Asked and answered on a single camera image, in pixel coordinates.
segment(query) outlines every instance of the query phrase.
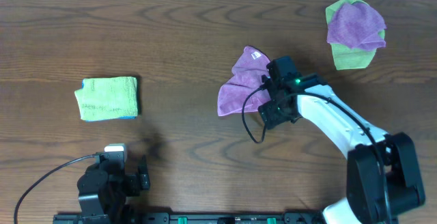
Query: black wire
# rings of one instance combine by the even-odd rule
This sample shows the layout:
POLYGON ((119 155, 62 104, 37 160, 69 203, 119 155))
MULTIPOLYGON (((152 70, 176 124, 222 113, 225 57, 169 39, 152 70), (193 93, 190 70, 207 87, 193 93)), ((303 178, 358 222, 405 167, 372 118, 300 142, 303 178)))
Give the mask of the black wire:
POLYGON ((256 89, 256 90, 253 91, 251 94, 249 94, 249 95, 247 96, 246 100, 243 102, 243 107, 241 108, 241 118, 242 118, 242 120, 243 120, 244 128, 246 129, 247 133, 249 134, 249 136, 251 137, 251 139, 252 139, 253 142, 255 142, 255 143, 262 143, 262 141, 264 141, 264 137, 266 136, 267 126, 264 124, 264 128, 263 128, 263 130, 262 130, 261 141, 257 141, 257 140, 253 137, 253 135, 252 135, 251 131, 249 130, 249 128, 247 127, 246 120, 244 119, 244 107, 246 106, 247 100, 249 100, 249 98, 250 98, 253 94, 255 94, 256 92, 261 91, 261 90, 263 90, 263 88, 262 88, 262 87, 258 87, 258 89, 256 89))
POLYGON ((20 208, 21 202, 23 202, 23 199, 27 196, 27 194, 29 194, 30 191, 32 191, 33 188, 35 188, 35 186, 37 186, 39 183, 41 183, 41 181, 43 181, 45 178, 47 178, 49 175, 51 175, 52 173, 55 173, 56 171, 62 169, 63 167, 66 167, 68 165, 71 165, 73 163, 77 163, 79 161, 82 161, 84 159, 88 159, 88 158, 93 158, 95 155, 88 155, 88 156, 83 156, 81 158, 76 158, 74 160, 71 160, 68 163, 64 163, 63 165, 60 165, 54 169, 52 169, 51 171, 49 171, 48 173, 46 173, 45 175, 43 175, 39 180, 37 180, 35 183, 33 183, 33 185, 31 185, 29 187, 29 189, 27 189, 23 195, 21 195, 20 200, 18 200, 18 202, 15 205, 15 211, 14 211, 14 224, 18 224, 18 209, 20 208))
POLYGON ((284 98, 280 99, 277 104, 279 104, 280 102, 284 101, 285 99, 297 96, 297 95, 304 95, 304 96, 313 96, 316 98, 320 98, 322 100, 325 100, 331 104, 333 104, 335 107, 337 107, 340 111, 343 111, 343 113, 345 113, 350 119, 352 119, 352 121, 354 121, 362 130, 363 132, 367 135, 367 137, 369 137, 369 140, 372 144, 372 146, 375 148, 375 154, 376 154, 376 158, 378 160, 379 166, 380 166, 380 174, 382 176, 382 185, 384 188, 384 202, 385 202, 385 210, 386 210, 386 214, 387 214, 387 218, 386 218, 386 222, 388 224, 391 223, 391 210, 390 210, 390 201, 389 201, 389 190, 387 187, 387 179, 385 178, 385 169, 384 169, 384 161, 382 160, 382 156, 381 153, 378 149, 378 147, 376 146, 376 142, 375 139, 373 138, 373 136, 370 134, 369 129, 366 128, 358 119, 356 119, 348 110, 346 110, 345 108, 343 108, 340 104, 336 103, 334 100, 332 100, 331 98, 327 98, 323 95, 319 95, 319 94, 312 94, 312 93, 306 93, 306 92, 301 92, 301 93, 294 93, 294 94, 288 94, 286 95, 284 98))

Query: green towel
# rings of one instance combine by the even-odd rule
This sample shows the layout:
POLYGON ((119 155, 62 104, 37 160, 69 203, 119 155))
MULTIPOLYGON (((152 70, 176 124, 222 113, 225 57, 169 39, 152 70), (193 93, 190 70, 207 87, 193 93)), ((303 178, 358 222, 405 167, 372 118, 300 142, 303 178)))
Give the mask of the green towel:
POLYGON ((74 92, 81 119, 100 121, 138 116, 137 79, 115 77, 84 79, 82 89, 74 92))
MULTIPOLYGON (((365 3, 362 0, 339 0, 328 6, 326 8, 326 23, 329 25, 334 13, 340 9, 344 3, 353 4, 355 2, 365 3)), ((385 31, 379 31, 378 35, 384 39, 385 31)), ((376 49, 373 51, 364 51, 358 48, 350 49, 343 44, 331 44, 331 47, 333 49, 334 64, 338 70, 366 68, 376 53, 376 49)))

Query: white connector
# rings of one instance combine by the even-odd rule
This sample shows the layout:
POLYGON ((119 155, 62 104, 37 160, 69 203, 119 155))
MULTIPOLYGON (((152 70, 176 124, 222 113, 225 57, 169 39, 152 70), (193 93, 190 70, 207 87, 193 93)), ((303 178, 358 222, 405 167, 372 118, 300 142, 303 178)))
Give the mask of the white connector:
POLYGON ((104 148, 104 152, 123 152, 124 162, 128 159, 128 150, 123 143, 109 144, 104 148))

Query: green cloth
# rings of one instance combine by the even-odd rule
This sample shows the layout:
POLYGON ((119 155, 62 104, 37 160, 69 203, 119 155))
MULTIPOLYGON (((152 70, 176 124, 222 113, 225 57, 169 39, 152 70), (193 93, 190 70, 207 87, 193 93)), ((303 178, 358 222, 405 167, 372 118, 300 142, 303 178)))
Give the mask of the green cloth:
MULTIPOLYGON (((356 2, 365 3, 362 0, 339 0, 328 6, 326 8, 326 23, 329 25, 334 13, 340 9, 344 3, 353 4, 356 2)), ((385 30, 379 31, 378 35, 384 39, 385 30)), ((366 68, 376 53, 376 49, 373 51, 364 51, 358 48, 350 49, 343 44, 332 43, 331 47, 333 49, 334 64, 338 70, 366 68)))
POLYGON ((74 92, 82 120, 92 122, 138 116, 136 78, 84 79, 82 86, 74 92))

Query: purple and green towel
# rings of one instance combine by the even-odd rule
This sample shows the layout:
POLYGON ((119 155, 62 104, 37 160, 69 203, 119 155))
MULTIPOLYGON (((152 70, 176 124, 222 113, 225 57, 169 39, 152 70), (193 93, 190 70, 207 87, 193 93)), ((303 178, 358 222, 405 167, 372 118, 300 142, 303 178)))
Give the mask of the purple and green towel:
POLYGON ((327 42, 338 70, 366 68, 385 47, 382 16, 362 0, 339 0, 326 8, 327 42))

